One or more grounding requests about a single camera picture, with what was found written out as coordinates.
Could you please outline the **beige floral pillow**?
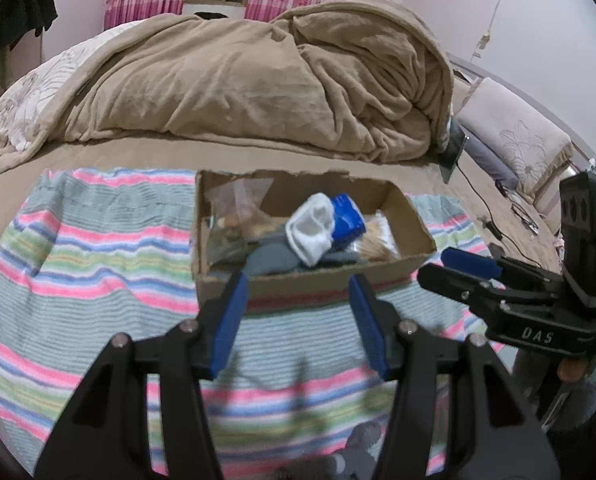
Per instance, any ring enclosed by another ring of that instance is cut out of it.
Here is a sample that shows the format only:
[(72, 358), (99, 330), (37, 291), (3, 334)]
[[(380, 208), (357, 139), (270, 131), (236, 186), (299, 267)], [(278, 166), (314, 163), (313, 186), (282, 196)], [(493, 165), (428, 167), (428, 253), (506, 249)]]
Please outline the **beige floral pillow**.
[(469, 90), (458, 122), (514, 171), (519, 192), (530, 198), (574, 154), (569, 134), (491, 78)]

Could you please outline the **grey pillow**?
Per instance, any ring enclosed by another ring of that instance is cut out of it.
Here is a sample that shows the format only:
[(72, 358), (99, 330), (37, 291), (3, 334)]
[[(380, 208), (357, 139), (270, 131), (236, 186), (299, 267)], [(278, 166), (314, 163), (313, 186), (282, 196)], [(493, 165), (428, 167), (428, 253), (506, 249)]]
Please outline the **grey pillow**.
[(514, 171), (473, 133), (467, 132), (466, 136), (468, 140), (466, 141), (465, 150), (474, 162), (494, 182), (501, 182), (504, 188), (516, 190), (519, 180)]

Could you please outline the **open cardboard box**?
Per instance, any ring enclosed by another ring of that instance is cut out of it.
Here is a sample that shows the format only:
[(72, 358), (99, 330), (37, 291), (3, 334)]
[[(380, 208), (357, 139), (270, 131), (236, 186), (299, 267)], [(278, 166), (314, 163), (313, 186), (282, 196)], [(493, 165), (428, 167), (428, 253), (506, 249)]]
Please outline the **open cardboard box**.
[(379, 290), (409, 281), (437, 250), (412, 200), (387, 180), (255, 170), (196, 178), (199, 304), (241, 272), (251, 310), (344, 300), (352, 275)]

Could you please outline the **white sock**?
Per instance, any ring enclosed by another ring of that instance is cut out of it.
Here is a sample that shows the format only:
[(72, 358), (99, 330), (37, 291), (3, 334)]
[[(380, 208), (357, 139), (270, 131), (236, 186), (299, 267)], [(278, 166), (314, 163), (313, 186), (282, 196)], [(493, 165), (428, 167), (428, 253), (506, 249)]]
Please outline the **white sock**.
[(333, 229), (333, 205), (323, 193), (311, 195), (285, 225), (289, 246), (309, 268), (333, 247)]

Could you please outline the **tablet leaning on blanket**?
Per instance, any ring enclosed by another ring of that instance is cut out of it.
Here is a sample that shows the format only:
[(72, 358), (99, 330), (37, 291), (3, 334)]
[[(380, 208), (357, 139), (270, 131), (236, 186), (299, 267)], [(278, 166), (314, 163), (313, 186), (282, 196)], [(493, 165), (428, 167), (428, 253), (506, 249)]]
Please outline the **tablet leaning on blanket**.
[(461, 124), (452, 118), (450, 121), (449, 142), (445, 150), (438, 154), (438, 165), (444, 184), (448, 184), (452, 174), (458, 166), (464, 148), (469, 140), (469, 135)]

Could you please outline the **dark grey sock pair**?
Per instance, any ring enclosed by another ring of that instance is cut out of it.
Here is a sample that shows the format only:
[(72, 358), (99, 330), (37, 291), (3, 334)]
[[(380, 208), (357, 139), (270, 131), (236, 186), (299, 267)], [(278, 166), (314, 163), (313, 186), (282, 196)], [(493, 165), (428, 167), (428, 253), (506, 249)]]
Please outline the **dark grey sock pair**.
[(275, 479), (371, 479), (377, 460), (371, 452), (381, 438), (378, 422), (362, 422), (351, 431), (343, 448), (327, 455), (293, 460), (277, 468)]

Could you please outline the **clear bag of snacks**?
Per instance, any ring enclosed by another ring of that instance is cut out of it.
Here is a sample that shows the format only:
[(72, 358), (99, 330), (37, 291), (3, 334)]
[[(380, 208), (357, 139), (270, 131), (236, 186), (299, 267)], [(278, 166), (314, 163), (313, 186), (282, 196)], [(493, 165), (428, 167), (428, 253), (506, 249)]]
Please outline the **clear bag of snacks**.
[(244, 263), (263, 237), (281, 222), (262, 210), (271, 178), (239, 178), (211, 188), (206, 259), (209, 266)]

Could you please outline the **blue tissue pack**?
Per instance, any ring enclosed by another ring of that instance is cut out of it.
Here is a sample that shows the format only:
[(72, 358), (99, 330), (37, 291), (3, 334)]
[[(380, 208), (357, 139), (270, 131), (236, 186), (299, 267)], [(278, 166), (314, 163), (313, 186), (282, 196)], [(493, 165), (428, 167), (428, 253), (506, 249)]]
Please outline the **blue tissue pack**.
[(366, 232), (364, 217), (349, 194), (339, 194), (330, 201), (334, 211), (333, 248), (345, 249)]

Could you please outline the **grey-teal sock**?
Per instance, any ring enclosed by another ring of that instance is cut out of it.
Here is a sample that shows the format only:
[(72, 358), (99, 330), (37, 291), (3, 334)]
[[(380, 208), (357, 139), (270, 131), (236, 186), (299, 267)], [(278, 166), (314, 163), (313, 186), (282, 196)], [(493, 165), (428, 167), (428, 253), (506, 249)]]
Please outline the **grey-teal sock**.
[(352, 266), (360, 263), (365, 263), (365, 260), (357, 252), (334, 250), (323, 255), (316, 266), (309, 268), (291, 249), (285, 234), (279, 233), (258, 242), (247, 257), (241, 272), (247, 276), (266, 276)]

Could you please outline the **beige plush blanket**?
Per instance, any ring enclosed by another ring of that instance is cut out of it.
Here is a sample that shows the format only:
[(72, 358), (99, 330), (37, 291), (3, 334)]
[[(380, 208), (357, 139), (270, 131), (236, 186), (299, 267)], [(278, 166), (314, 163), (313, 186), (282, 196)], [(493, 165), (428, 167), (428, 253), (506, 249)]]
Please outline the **beige plush blanket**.
[(390, 0), (300, 6), (270, 22), (146, 18), (58, 90), (31, 146), (141, 133), (396, 164), (449, 142), (453, 74), (429, 27)]

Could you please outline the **bag of cotton swabs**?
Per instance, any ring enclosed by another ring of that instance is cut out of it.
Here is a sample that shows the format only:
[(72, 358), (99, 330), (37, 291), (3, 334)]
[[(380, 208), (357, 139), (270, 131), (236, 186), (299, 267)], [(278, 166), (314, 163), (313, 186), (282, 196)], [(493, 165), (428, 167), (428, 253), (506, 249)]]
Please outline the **bag of cotton swabs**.
[(364, 217), (365, 232), (350, 245), (351, 252), (357, 252), (363, 260), (390, 262), (400, 258), (389, 221), (383, 211)]

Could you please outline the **white floral quilt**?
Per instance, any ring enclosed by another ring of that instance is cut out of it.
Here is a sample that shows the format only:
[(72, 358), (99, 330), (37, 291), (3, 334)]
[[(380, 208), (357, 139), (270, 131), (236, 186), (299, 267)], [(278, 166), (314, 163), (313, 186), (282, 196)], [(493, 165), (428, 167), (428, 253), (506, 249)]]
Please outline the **white floral quilt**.
[(31, 146), (35, 124), (66, 81), (104, 44), (142, 20), (112, 27), (56, 54), (14, 82), (0, 97), (0, 158)]

